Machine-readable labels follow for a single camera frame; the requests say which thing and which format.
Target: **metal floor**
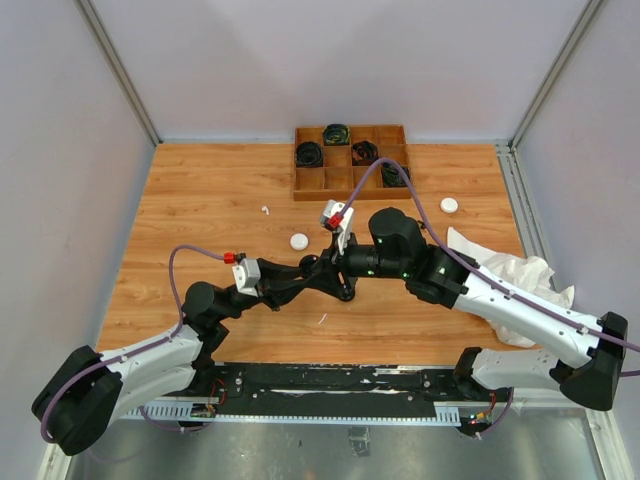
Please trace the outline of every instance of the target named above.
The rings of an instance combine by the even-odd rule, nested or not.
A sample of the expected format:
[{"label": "metal floor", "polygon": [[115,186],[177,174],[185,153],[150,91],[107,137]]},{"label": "metal floor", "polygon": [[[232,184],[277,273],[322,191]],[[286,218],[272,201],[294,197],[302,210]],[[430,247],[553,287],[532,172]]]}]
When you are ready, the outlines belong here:
[{"label": "metal floor", "polygon": [[114,424],[76,457],[67,480],[595,480],[604,479],[584,410],[511,411],[485,440],[452,427],[370,427],[370,456],[357,457],[349,427],[213,424],[180,435],[136,420]]}]

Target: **wooden surface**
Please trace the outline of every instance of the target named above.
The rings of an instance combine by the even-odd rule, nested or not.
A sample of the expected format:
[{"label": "wooden surface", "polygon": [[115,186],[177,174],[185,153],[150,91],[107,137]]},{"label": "wooden surface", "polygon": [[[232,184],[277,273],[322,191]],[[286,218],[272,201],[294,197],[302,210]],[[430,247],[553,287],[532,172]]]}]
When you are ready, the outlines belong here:
[{"label": "wooden surface", "polygon": [[[318,224],[324,202],[294,202],[293,145],[161,145],[142,197],[113,293],[99,349],[122,347],[171,327],[178,318],[169,288],[172,248],[191,243],[217,253],[297,265],[289,238],[310,239],[320,253],[330,235]],[[439,235],[453,226],[488,248],[521,255],[502,174],[490,145],[409,145],[413,179]],[[460,209],[440,211],[444,197]],[[271,215],[261,211],[266,205]],[[418,217],[411,200],[356,202],[354,231],[369,241],[367,221],[385,206]],[[176,258],[181,295],[205,280],[233,282],[229,266],[192,252]],[[259,305],[224,324],[231,333],[214,358],[247,362],[455,364],[467,346],[507,349],[484,320],[420,302],[401,281],[360,279],[342,303],[313,290],[278,313]]]}]

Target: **white cloth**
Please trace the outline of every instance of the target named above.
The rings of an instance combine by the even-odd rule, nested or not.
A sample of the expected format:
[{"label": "white cloth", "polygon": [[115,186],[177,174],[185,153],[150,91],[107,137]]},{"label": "white cloth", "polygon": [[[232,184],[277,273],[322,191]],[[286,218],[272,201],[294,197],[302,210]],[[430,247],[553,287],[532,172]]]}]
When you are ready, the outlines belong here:
[{"label": "white cloth", "polygon": [[[507,253],[494,252],[467,240],[453,227],[449,227],[447,231],[447,245],[449,248],[475,258],[478,263],[516,287],[563,308],[571,308],[571,305],[573,305],[575,293],[573,285],[560,293],[554,292],[551,289],[550,278],[555,272],[543,258],[520,258]],[[496,331],[501,342],[523,348],[529,348],[534,345],[534,342],[528,338],[494,323],[490,319],[485,320]]]}]

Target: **white cap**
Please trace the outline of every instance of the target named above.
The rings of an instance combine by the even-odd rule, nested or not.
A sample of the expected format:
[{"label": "white cap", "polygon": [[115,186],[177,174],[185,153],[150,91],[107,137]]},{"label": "white cap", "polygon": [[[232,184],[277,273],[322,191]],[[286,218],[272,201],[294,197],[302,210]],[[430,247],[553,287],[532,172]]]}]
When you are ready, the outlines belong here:
[{"label": "white cap", "polygon": [[304,250],[309,246],[309,239],[304,233],[296,233],[289,243],[294,250]]},{"label": "white cap", "polygon": [[458,202],[455,198],[443,198],[440,202],[440,208],[444,213],[456,213],[458,210]]}]

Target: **gray wall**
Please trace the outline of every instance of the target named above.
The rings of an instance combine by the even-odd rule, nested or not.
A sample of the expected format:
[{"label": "gray wall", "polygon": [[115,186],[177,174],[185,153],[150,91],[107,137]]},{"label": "gray wall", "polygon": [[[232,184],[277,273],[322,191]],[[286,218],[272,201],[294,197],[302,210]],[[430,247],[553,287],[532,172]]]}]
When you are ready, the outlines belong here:
[{"label": "gray wall", "polygon": [[0,476],[32,479],[34,397],[97,339],[153,149],[72,1],[0,2]]},{"label": "gray wall", "polygon": [[508,138],[585,0],[95,0],[160,134]]},{"label": "gray wall", "polygon": [[[640,3],[606,4],[520,149],[560,288],[576,307],[613,310],[640,343]],[[640,368],[629,352],[626,369]],[[640,379],[615,412],[640,475]]]}]

